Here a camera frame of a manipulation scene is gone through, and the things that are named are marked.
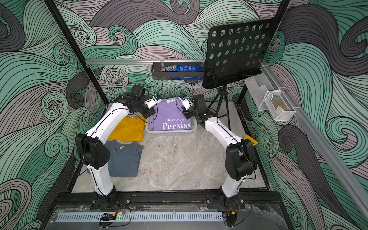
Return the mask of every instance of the yellow triangle marker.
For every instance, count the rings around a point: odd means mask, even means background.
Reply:
[[[245,139],[251,140],[251,142],[253,143],[253,146],[255,146],[256,144],[258,144],[258,141],[256,141],[255,139],[251,138],[248,134],[245,135],[244,140]]]

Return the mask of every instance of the black wire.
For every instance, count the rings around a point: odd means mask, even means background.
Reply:
[[[249,179],[249,180],[255,180],[255,179],[257,179],[257,174],[255,173],[255,170],[253,170],[253,172],[254,172],[254,178],[246,177],[245,179]]]
[[[93,174],[93,171],[91,171],[91,174],[92,174],[93,180],[95,181],[97,189],[100,191],[101,195],[104,195],[103,192],[101,191],[101,189],[99,188],[97,182],[96,182],[96,178],[95,178],[95,175]]]
[[[223,129],[223,130],[225,130],[225,132],[227,132],[227,134],[229,134],[234,140],[235,140],[235,138],[233,137],[233,135],[231,135],[224,127],[222,127],[220,124],[219,124],[219,118],[218,117],[216,117],[216,122],[217,122],[217,124]]]
[[[125,109],[125,108],[118,108],[118,109],[114,109],[113,111],[111,111],[102,121],[101,121],[101,123],[97,126],[97,128],[95,129],[95,131],[100,127],[100,125],[106,120],[106,118],[108,118],[109,116],[110,116],[110,114],[112,113],[112,112],[114,112],[115,110],[119,110],[119,109],[124,109],[124,110],[128,110],[129,112],[131,112],[131,113],[133,113],[133,114],[135,114],[139,119],[141,119],[142,121],[144,121],[145,123],[147,123],[147,124],[151,124],[151,123],[153,123],[155,120],[156,120],[156,118],[157,118],[157,114],[158,114],[158,111],[159,111],[159,109],[158,109],[158,106],[157,106],[157,102],[155,101],[155,103],[156,103],[156,110],[157,110],[157,112],[156,112],[156,117],[154,118],[154,120],[152,121],[152,122],[146,122],[145,120],[143,120],[142,118],[140,118],[135,112],[133,112],[133,111],[130,111],[129,109]]]
[[[132,220],[132,211],[130,210],[130,208],[128,207],[129,209],[129,212],[130,212],[130,219],[129,219],[129,222],[127,224],[123,224],[123,225],[115,225],[115,226],[108,226],[108,227],[122,227],[122,226],[126,226],[130,223],[130,221]]]
[[[146,122],[145,120],[143,120],[142,118],[140,118],[135,112],[133,112],[132,111],[132,113],[134,113],[139,119],[141,119],[142,121],[144,121],[145,123],[147,123],[147,124],[152,124],[155,120],[156,120],[156,118],[157,118],[157,115],[159,114],[159,107],[158,107],[158,105],[157,105],[157,102],[155,101],[155,103],[156,103],[156,117],[154,118],[154,120],[152,121],[152,122]]]
[[[252,208],[253,208],[253,201],[252,201],[252,198],[248,195],[249,199],[251,200],[251,210],[249,211],[249,213],[244,217],[244,219],[242,219],[241,222],[237,223],[237,224],[234,224],[234,225],[230,225],[230,226],[227,226],[225,223],[227,222],[227,220],[224,222],[224,225],[226,227],[234,227],[234,226],[237,226],[237,225],[240,225],[243,221],[245,221],[246,218],[248,218],[248,216],[251,214],[252,212]]]
[[[178,110],[180,111],[180,112],[182,112],[182,113],[192,113],[193,111],[189,111],[189,112],[185,112],[184,110],[180,110],[179,109],[179,107],[178,107],[178,100],[176,100],[176,107],[178,108]]]
[[[83,149],[83,157],[79,162],[82,162],[82,164],[84,163],[84,155],[86,155],[86,147],[87,147],[87,141],[84,143],[84,149]]]
[[[212,109],[216,113],[216,110],[214,110],[213,108],[208,108],[208,109]]]
[[[80,176],[85,172],[85,171],[87,171],[87,170],[92,170],[92,169],[86,169],[86,170],[84,170],[81,174],[79,174]]]

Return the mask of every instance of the clear acrylic holder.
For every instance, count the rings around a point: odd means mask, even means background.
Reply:
[[[283,99],[281,95],[281,90],[277,91],[270,91],[265,99],[264,103],[262,105],[266,105],[268,110],[270,111],[271,116],[275,121],[288,121],[294,114],[295,111],[291,111],[289,106],[285,103],[285,100]],[[283,109],[281,107],[275,108],[275,105],[272,103],[272,98],[274,96],[280,96],[281,103],[279,106],[284,107],[286,109]]]
[[[258,74],[245,79],[245,85],[248,88],[258,110],[267,110],[267,106],[263,101],[270,91],[274,91],[274,87],[267,79],[264,73]]]

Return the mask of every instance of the tripod leg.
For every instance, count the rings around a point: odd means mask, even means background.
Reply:
[[[216,101],[216,99],[219,97],[219,94],[216,95],[216,97],[211,101],[211,104],[209,104],[208,108],[211,108],[213,103]]]
[[[216,117],[218,117],[218,116],[219,116],[219,111],[220,111],[220,107],[221,107],[222,99],[224,99],[224,95],[221,95],[221,96],[220,96],[220,100],[219,100],[219,103],[218,103],[218,105],[217,105],[217,109],[216,109]]]
[[[226,113],[227,113],[227,124],[229,125],[229,129],[231,130],[231,128],[230,128],[230,113],[229,113],[229,105],[228,105],[228,102],[227,102],[227,95],[225,95],[225,103],[226,103]]]

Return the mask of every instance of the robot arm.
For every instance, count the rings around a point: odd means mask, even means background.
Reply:
[[[227,177],[221,189],[226,197],[235,196],[243,180],[257,169],[253,143],[243,140],[224,126],[206,107],[203,95],[193,95],[194,104],[187,96],[181,95],[179,99],[183,103],[183,114],[193,115],[197,123],[212,133],[225,148]]]
[[[96,183],[97,197],[110,204],[114,194],[114,185],[111,183],[107,167],[110,151],[104,146],[111,132],[130,111],[142,113],[144,118],[155,114],[153,106],[161,102],[159,94],[144,98],[145,88],[134,85],[131,92],[121,94],[116,98],[110,110],[86,134],[78,134],[75,138],[78,153],[91,170],[91,176]]]

